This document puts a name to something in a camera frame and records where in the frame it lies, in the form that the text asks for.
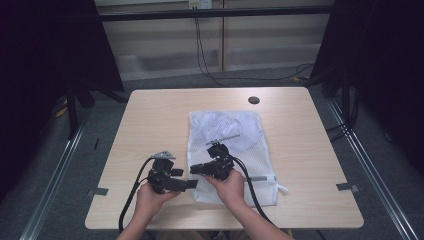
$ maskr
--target aluminum rail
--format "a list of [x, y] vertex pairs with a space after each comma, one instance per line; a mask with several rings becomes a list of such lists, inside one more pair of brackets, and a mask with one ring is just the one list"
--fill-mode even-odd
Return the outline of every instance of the aluminum rail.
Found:
[[[339, 124], [343, 124], [344, 121], [342, 116], [342, 110], [340, 109], [339, 105], [334, 100], [330, 100], [329, 105], [331, 111], [336, 117], [337, 122]], [[341, 125], [341, 129], [345, 133], [347, 141], [349, 142], [352, 150], [355, 152], [359, 163], [367, 174], [370, 183], [373, 185], [374, 190], [380, 197], [381, 203], [386, 208], [387, 213], [389, 214], [394, 225], [398, 229], [402, 239], [419, 240], [420, 237], [413, 228], [412, 223], [408, 219], [407, 214], [403, 211], [402, 207], [399, 205], [399, 203], [387, 187], [383, 178], [380, 176], [379, 172], [377, 171], [377, 168], [375, 167], [371, 158], [368, 156], [355, 132], [353, 130], [348, 131], [348, 129], [344, 125]]]
[[72, 160], [72, 156], [74, 155], [74, 152], [81, 139], [82, 133], [88, 122], [90, 112], [91, 109], [84, 112], [81, 126], [79, 127], [76, 134], [74, 134], [74, 137], [68, 140], [68, 143], [53, 173], [53, 176], [51, 177], [50, 182], [47, 185], [47, 188], [40, 202], [38, 203], [37, 208], [33, 212], [28, 223], [26, 224], [25, 229], [20, 237], [20, 240], [37, 239], [44, 224], [44, 221], [47, 218], [47, 214], [49, 213], [49, 210], [53, 204], [54, 197], [59, 191], [59, 187], [65, 175], [66, 169], [68, 168], [68, 165]]
[[173, 10], [156, 12], [107, 12], [98, 16], [101, 21], [134, 21], [152, 19], [180, 19], [180, 18], [211, 18], [211, 17], [246, 17], [270, 15], [302, 15], [302, 14], [346, 14], [359, 10], [357, 7], [335, 6], [305, 6], [305, 7], [279, 7], [279, 8], [237, 8], [237, 9], [196, 9]]

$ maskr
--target table top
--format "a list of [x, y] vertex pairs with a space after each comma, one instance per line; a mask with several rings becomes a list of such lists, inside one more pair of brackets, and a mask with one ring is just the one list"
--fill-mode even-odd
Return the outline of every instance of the table top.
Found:
[[[258, 97], [258, 104], [248, 102]], [[260, 115], [261, 126], [279, 191], [277, 206], [263, 207], [279, 228], [359, 228], [363, 218], [351, 191], [338, 191], [346, 178], [305, 88], [208, 88], [137, 90], [131, 94], [85, 224], [89, 229], [117, 229], [118, 219], [145, 159], [168, 150], [174, 168], [188, 179], [189, 112], [248, 110]], [[149, 164], [142, 178], [147, 176]], [[150, 230], [241, 229], [223, 205], [196, 202], [186, 190], [167, 202], [152, 220]], [[124, 219], [134, 212], [136, 196]]]

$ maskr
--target wall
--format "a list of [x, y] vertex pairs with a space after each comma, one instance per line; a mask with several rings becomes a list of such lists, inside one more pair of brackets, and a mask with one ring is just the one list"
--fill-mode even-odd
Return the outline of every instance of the wall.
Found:
[[[100, 13], [188, 8], [188, 1], [97, 0]], [[330, 0], [214, 0], [213, 8], [331, 5]], [[328, 14], [199, 19], [210, 72], [314, 62]], [[122, 80], [200, 73], [194, 19], [104, 22]]]

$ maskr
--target cable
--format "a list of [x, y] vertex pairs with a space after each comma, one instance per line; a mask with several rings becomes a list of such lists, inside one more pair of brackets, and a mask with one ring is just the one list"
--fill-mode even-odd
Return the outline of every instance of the cable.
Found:
[[247, 168], [244, 165], [244, 163], [238, 159], [238, 158], [234, 158], [234, 161], [240, 166], [241, 170], [244, 172], [244, 175], [246, 176], [246, 181], [247, 184], [249, 185], [249, 189], [250, 189], [250, 193], [252, 195], [252, 199], [253, 202], [255, 203], [255, 207], [258, 210], [259, 214], [268, 222], [270, 222], [271, 224], [274, 225], [274, 223], [271, 222], [271, 220], [269, 220], [269, 218], [266, 216], [266, 214], [264, 213], [264, 211], [262, 210], [261, 205], [258, 202], [258, 199], [256, 198], [256, 193], [255, 193], [255, 189], [253, 189], [253, 184], [252, 184], [252, 180], [249, 177], [249, 174], [247, 173]]
[[322, 240], [325, 240], [326, 238], [324, 237], [324, 234], [322, 234], [322, 232], [320, 230], [316, 230], [318, 235], [321, 237]]
[[[217, 82], [217, 80], [259, 80], [259, 81], [279, 81], [279, 80], [284, 80], [284, 79], [288, 79], [288, 78], [299, 76], [300, 73], [306, 71], [311, 66], [314, 66], [314, 63], [303, 63], [303, 64], [300, 64], [299, 66], [297, 66], [296, 72], [294, 74], [291, 74], [291, 75], [288, 75], [288, 76], [285, 76], [285, 77], [280, 77], [280, 78], [214, 77], [209, 72], [209, 69], [208, 69], [207, 64], [206, 64], [206, 60], [205, 60], [205, 56], [204, 56], [204, 52], [203, 52], [203, 44], [202, 44], [202, 38], [201, 38], [201, 34], [200, 34], [200, 25], [199, 25], [199, 19], [198, 18], [195, 18], [195, 23], [196, 23], [196, 39], [197, 39], [197, 64], [199, 66], [200, 71], [202, 72], [202, 74], [205, 77], [212, 79], [216, 84], [218, 84], [220, 86], [229, 87], [229, 86], [226, 86], [224, 84], [221, 84], [221, 83]], [[200, 53], [202, 55], [203, 64], [205, 66], [206, 72], [204, 72], [204, 70], [203, 70], [203, 68], [202, 68], [202, 66], [200, 64]], [[306, 65], [305, 68], [303, 68], [302, 70], [299, 70], [299, 68], [301, 66], [305, 66], [305, 65]]]
[[125, 217], [125, 214], [127, 213], [128, 207], [129, 207], [129, 206], [130, 206], [130, 204], [131, 204], [131, 201], [132, 201], [132, 199], [133, 199], [133, 197], [134, 197], [134, 194], [135, 194], [135, 192], [136, 192], [137, 188], [140, 186], [141, 182], [143, 182], [144, 180], [146, 180], [146, 178], [143, 178], [141, 181], [138, 181], [138, 180], [140, 179], [141, 173], [143, 173], [143, 170], [144, 170], [144, 168], [146, 167], [147, 163], [148, 163], [148, 162], [150, 162], [152, 159], [153, 159], [153, 158], [151, 158], [151, 157], [150, 157], [150, 158], [148, 158], [148, 159], [144, 162], [144, 164], [143, 164], [143, 166], [141, 167], [140, 171], [138, 172], [138, 175], [137, 175], [137, 178], [135, 179], [135, 182], [134, 182], [133, 188], [131, 189], [131, 193], [130, 193], [130, 195], [128, 196], [128, 199], [127, 199], [127, 202], [125, 203], [124, 208], [122, 209], [121, 215], [119, 216], [119, 223], [118, 223], [118, 224], [119, 224], [119, 233], [121, 233], [122, 231], [124, 231], [124, 226], [123, 226], [124, 217]]
[[342, 138], [345, 134], [348, 134], [353, 130], [353, 126], [355, 125], [355, 123], [358, 119], [359, 100], [360, 100], [360, 96], [358, 95], [358, 91], [355, 91], [355, 101], [354, 101], [352, 113], [351, 113], [351, 116], [349, 117], [349, 119], [345, 120], [344, 123], [342, 123], [338, 126], [326, 129], [327, 132], [330, 132], [330, 131], [335, 130], [339, 127], [344, 127], [344, 129], [342, 129], [341, 132], [339, 132], [338, 134], [336, 134], [335, 136], [333, 136], [330, 139], [330, 142], [335, 142], [336, 140]]

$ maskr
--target metal bracket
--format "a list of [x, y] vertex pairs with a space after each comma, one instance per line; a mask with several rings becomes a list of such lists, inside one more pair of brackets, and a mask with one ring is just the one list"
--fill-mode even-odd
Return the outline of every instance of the metal bracket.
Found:
[[107, 189], [107, 188], [90, 189], [90, 190], [87, 191], [87, 193], [85, 195], [89, 196], [89, 197], [94, 197], [94, 195], [106, 196], [108, 191], [109, 191], [109, 189]]
[[154, 159], [175, 159], [175, 157], [168, 151], [155, 153], [151, 156]]
[[339, 183], [336, 184], [336, 186], [339, 191], [352, 190], [352, 193], [361, 191], [361, 188], [358, 186], [358, 184], [350, 185], [349, 183]]
[[240, 137], [240, 134], [237, 134], [237, 135], [234, 135], [234, 136], [229, 136], [229, 137], [224, 137], [224, 138], [220, 138], [220, 139], [215, 139], [215, 140], [212, 140], [212, 141], [206, 143], [206, 145], [209, 145], [209, 144], [213, 145], [213, 144], [216, 144], [216, 143], [219, 143], [219, 142], [222, 142], [224, 140], [231, 139], [231, 138], [235, 138], [235, 137]]

